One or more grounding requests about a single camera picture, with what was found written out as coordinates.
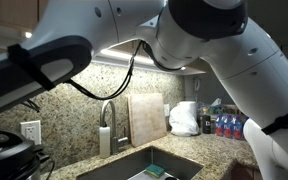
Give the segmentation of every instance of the wooden cutting board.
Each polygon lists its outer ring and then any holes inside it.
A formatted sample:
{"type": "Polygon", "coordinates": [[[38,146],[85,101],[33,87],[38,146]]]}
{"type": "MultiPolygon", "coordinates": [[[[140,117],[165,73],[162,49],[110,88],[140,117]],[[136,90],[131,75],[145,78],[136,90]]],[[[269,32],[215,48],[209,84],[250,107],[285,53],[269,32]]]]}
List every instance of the wooden cutting board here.
{"type": "Polygon", "coordinates": [[[166,136],[162,94],[132,94],[128,97],[128,109],[134,147],[166,136]]]}

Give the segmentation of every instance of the soap dispenser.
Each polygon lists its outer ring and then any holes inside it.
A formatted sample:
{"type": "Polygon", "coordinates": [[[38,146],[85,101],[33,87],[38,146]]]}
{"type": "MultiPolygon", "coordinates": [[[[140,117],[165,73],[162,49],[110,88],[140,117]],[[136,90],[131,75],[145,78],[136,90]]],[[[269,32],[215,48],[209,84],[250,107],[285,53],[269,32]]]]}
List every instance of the soap dispenser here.
{"type": "Polygon", "coordinates": [[[100,134],[100,157],[107,158],[111,155],[111,129],[105,123],[104,127],[99,128],[100,134]]]}

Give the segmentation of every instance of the granite countertop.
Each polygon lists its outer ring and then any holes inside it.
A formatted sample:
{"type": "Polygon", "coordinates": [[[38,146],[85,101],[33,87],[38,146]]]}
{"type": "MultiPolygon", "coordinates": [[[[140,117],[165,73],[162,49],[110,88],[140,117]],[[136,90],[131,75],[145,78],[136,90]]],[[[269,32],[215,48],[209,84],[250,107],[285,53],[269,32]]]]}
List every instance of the granite countertop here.
{"type": "Polygon", "coordinates": [[[169,133],[163,138],[137,148],[130,148],[106,159],[95,156],[63,167],[54,171],[50,179],[76,179],[76,176],[80,174],[137,152],[148,146],[154,146],[171,154],[189,158],[203,165],[203,169],[193,177],[194,180],[224,179],[229,175],[236,163],[258,169],[251,147],[246,141],[217,137],[214,134],[178,137],[169,133]]]}

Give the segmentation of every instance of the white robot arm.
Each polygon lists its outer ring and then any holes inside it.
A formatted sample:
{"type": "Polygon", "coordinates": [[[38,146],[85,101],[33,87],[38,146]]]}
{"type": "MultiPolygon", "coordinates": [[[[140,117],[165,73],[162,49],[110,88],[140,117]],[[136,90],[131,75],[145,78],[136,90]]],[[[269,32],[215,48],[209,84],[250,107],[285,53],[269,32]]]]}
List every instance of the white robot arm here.
{"type": "Polygon", "coordinates": [[[244,135],[253,149],[264,179],[288,179],[288,153],[251,119],[244,125],[244,135]]]}
{"type": "MultiPolygon", "coordinates": [[[[0,55],[0,112],[67,81],[100,50],[133,39],[146,42],[163,70],[208,62],[237,106],[288,155],[288,61],[247,18],[245,0],[50,0],[32,38],[0,55]]],[[[288,170],[288,161],[278,164],[288,170]]]]}

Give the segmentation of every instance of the cabinet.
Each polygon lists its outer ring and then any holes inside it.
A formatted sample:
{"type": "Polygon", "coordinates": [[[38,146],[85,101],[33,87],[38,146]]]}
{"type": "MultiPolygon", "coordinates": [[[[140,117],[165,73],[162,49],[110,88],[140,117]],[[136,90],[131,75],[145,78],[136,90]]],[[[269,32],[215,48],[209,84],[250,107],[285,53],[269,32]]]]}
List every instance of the cabinet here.
{"type": "MultiPolygon", "coordinates": [[[[114,46],[113,49],[116,49],[118,51],[124,51],[124,52],[127,52],[129,54],[133,54],[135,52],[139,42],[140,42],[140,40],[129,41],[129,42],[120,44],[118,46],[114,46]]],[[[143,48],[140,48],[138,55],[148,57],[146,52],[144,52],[143,48]]]]}
{"type": "Polygon", "coordinates": [[[0,25],[32,30],[38,22],[38,0],[0,0],[0,25]]]}
{"type": "Polygon", "coordinates": [[[232,172],[230,180],[263,180],[259,170],[237,164],[232,172]]]}
{"type": "Polygon", "coordinates": [[[38,0],[38,20],[40,20],[44,14],[46,9],[48,0],[38,0]]]}

